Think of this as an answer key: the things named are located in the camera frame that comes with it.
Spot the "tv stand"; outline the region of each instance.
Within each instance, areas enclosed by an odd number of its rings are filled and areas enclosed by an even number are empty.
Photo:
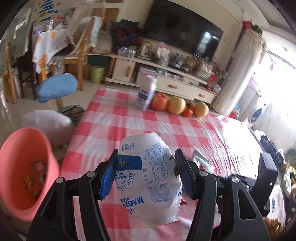
[[[105,78],[105,84],[108,85],[109,82],[131,85],[140,87],[136,82],[132,82],[132,74],[135,68],[136,63],[160,68],[167,70],[169,72],[178,74],[183,77],[185,81],[178,79],[166,77],[161,74],[157,74],[157,89],[156,91],[163,92],[166,94],[182,97],[188,100],[201,100],[205,103],[211,104],[216,97],[216,93],[208,91],[203,87],[192,86],[190,83],[193,82],[197,85],[200,83],[207,84],[206,81],[201,80],[193,75],[184,73],[180,70],[173,69],[166,66],[161,66],[152,61],[140,59],[140,58],[130,58],[124,57],[117,54],[110,54],[111,58],[110,69],[108,77]]]

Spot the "tv screen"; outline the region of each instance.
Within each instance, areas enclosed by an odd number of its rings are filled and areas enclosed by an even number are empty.
[[[222,34],[193,11],[168,0],[154,0],[142,35],[212,60]]]

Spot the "checkered tablecloth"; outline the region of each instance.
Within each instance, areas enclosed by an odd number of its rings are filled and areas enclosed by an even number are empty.
[[[172,153],[181,148],[191,159],[197,148],[215,166],[214,174],[240,174],[256,179],[261,148],[248,128],[240,121],[210,113],[207,117],[184,118],[168,112],[140,111],[135,108],[137,93],[115,89],[99,89],[89,104],[69,145],[62,176],[79,178],[107,161],[122,138],[147,132],[157,132]],[[99,202],[106,228],[116,240],[185,240],[193,219],[196,201],[183,192],[186,204],[181,205],[179,221],[156,228],[142,229],[121,204],[113,185],[110,195]],[[79,212],[74,200],[78,237],[85,240]],[[220,223],[216,213],[215,226]]]

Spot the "pink bucket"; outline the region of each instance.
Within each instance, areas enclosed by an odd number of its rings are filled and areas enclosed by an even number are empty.
[[[36,161],[47,162],[43,190],[36,200],[24,186],[24,177],[37,179],[31,166]],[[6,208],[17,218],[32,221],[53,182],[59,177],[59,165],[46,135],[34,128],[14,132],[0,150],[0,195]]]

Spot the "blue stool seat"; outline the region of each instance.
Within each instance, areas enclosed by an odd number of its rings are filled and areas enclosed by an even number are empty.
[[[38,100],[45,103],[73,94],[77,89],[77,80],[71,74],[54,75],[43,81],[37,88]]]

